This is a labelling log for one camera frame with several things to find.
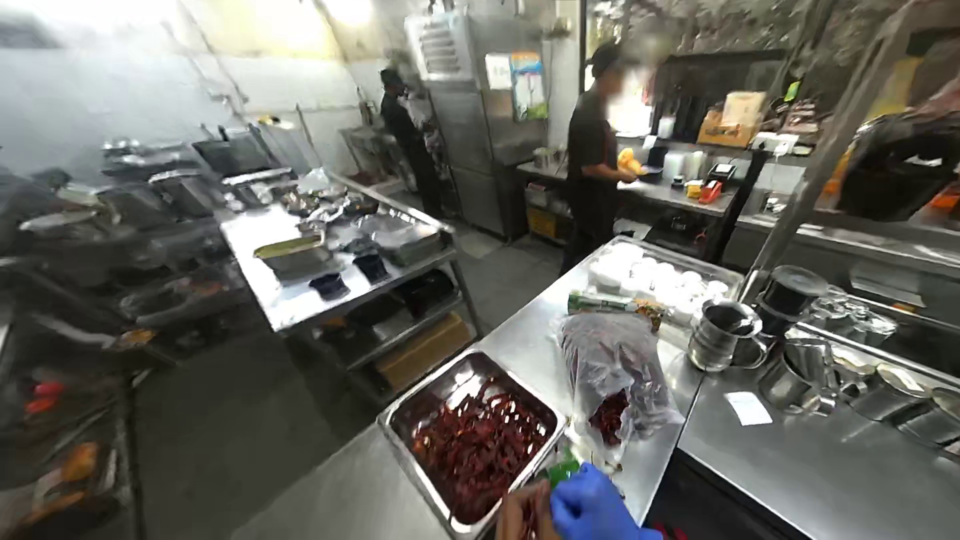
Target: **person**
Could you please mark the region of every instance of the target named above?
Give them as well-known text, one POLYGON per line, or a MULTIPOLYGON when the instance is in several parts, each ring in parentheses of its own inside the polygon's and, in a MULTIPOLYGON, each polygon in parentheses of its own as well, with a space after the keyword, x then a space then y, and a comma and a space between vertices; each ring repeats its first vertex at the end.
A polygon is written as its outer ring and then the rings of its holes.
POLYGON ((580 472, 557 484, 542 480, 504 499, 496 540, 525 540, 524 509, 533 512, 538 540, 662 540, 656 530, 640 528, 607 475, 584 463, 580 472))
POLYGON ((567 200, 574 227, 564 249, 561 275, 613 238, 616 184, 636 179, 630 171, 617 168, 616 137, 607 122, 607 103, 623 88, 619 45, 602 43, 590 63, 593 86, 577 100, 567 135, 567 200))
POLYGON ((417 191, 423 200, 423 211, 437 219, 443 219, 444 207, 441 203, 440 177, 434 167, 433 158, 423 144, 423 134, 414 126, 410 113, 399 102, 407 95, 407 85, 395 69, 380 71, 383 83, 383 100, 380 102, 380 115, 387 131, 396 138, 396 144, 413 169, 417 180, 417 191))

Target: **red object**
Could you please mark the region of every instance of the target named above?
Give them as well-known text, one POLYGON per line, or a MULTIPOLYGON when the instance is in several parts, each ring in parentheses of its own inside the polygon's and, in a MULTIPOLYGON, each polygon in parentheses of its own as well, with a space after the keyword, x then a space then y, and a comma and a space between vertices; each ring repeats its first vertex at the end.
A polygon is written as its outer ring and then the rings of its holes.
POLYGON ((413 451, 465 524, 480 521, 546 443, 546 429, 509 394, 483 399, 492 380, 414 434, 413 451))
POLYGON ((41 382, 34 386, 34 395, 39 398, 56 397, 62 394, 65 388, 62 382, 41 382))
POLYGON ((41 412, 50 410, 54 405, 57 404, 57 398, 39 398, 33 400, 24 407, 24 410, 29 414, 39 414, 41 412))
POLYGON ((708 205, 713 201, 717 200, 717 197, 720 196, 720 190, 723 188, 723 183, 719 180, 711 180, 707 185, 704 185, 700 189, 700 199, 699 202, 701 205, 708 205))
POLYGON ((607 399, 597 407, 593 416, 590 417, 590 425, 600 431, 600 436, 603 437, 603 442, 607 443, 607 446, 620 444, 620 437, 617 437, 616 433, 620 431, 620 426, 623 424, 620 415, 623 414, 623 409, 627 408, 627 405, 629 405, 627 390, 624 388, 607 396, 607 399))

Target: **black cap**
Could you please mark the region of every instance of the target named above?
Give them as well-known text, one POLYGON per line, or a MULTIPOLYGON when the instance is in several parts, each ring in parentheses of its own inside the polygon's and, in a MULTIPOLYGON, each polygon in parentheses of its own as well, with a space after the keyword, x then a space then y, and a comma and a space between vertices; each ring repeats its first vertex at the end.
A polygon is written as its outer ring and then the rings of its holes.
POLYGON ((590 73, 592 73, 593 78, 596 79, 619 60, 620 45, 616 41, 604 41, 600 43, 600 46, 597 47, 597 50, 593 52, 593 56, 590 58, 589 63, 593 66, 590 73))
POLYGON ((404 86, 403 79, 400 77, 400 74, 397 73, 392 67, 380 70, 380 82, 383 83, 384 86, 404 86))

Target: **card machine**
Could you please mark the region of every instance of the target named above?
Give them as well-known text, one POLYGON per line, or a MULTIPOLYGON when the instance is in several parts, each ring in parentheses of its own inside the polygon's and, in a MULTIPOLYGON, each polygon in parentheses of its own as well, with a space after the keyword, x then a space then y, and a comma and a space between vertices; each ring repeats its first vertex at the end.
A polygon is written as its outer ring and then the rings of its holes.
POLYGON ((705 181, 705 184, 711 180, 729 182, 733 178, 733 173, 735 172, 736 165, 730 163, 717 163, 713 165, 713 168, 711 168, 710 172, 707 173, 707 180, 705 181))

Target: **green packet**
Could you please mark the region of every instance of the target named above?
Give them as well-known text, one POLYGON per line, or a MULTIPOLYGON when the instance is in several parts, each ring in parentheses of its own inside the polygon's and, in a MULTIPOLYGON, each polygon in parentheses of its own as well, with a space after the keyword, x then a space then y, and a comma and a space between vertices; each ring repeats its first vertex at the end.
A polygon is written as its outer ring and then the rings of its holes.
POLYGON ((599 292, 570 291, 566 297, 566 312, 574 313, 639 313, 653 323, 654 331, 660 329, 660 322, 666 314, 666 307, 657 302, 628 298, 599 292))

